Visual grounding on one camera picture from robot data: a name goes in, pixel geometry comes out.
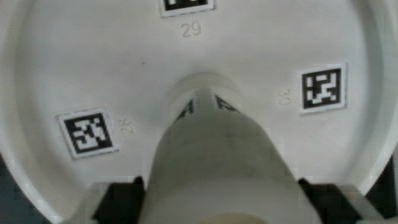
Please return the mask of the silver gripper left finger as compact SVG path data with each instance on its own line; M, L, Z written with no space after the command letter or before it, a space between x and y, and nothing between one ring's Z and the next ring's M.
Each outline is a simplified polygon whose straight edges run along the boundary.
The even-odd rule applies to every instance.
M70 224L139 224L146 196L145 179L97 183L84 195Z

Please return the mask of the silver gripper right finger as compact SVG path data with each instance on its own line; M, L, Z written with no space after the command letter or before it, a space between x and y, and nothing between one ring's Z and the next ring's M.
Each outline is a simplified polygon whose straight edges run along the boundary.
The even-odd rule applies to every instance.
M322 224L379 224L386 221L376 206L352 185L299 180Z

